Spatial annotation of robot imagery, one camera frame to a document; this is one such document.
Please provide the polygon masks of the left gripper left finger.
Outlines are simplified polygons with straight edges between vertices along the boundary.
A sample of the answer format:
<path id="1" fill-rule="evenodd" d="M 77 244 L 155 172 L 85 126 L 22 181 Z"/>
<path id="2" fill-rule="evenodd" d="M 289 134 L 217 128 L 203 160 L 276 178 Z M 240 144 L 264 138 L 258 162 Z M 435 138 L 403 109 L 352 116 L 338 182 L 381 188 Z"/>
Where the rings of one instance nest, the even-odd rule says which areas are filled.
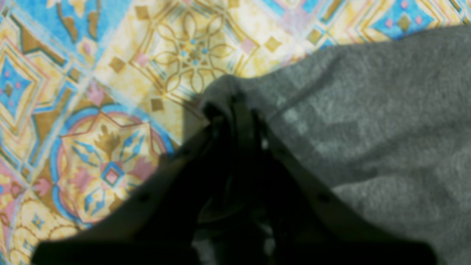
<path id="1" fill-rule="evenodd" d="M 197 265 L 192 240 L 209 202 L 227 202 L 234 178 L 236 118 L 207 107 L 211 123 L 129 199 L 92 228 L 40 243 L 33 265 Z"/>

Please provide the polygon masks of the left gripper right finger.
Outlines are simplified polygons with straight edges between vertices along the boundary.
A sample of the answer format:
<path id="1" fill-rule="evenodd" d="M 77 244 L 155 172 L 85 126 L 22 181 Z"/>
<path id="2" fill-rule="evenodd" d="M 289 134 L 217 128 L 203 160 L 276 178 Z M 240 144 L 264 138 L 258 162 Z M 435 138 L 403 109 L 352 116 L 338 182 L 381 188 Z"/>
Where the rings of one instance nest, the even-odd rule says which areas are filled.
<path id="1" fill-rule="evenodd" d="M 436 265 L 434 250 L 365 221 L 309 173 L 242 101 L 230 104 L 230 194 L 257 200 L 275 242 L 275 265 Z"/>

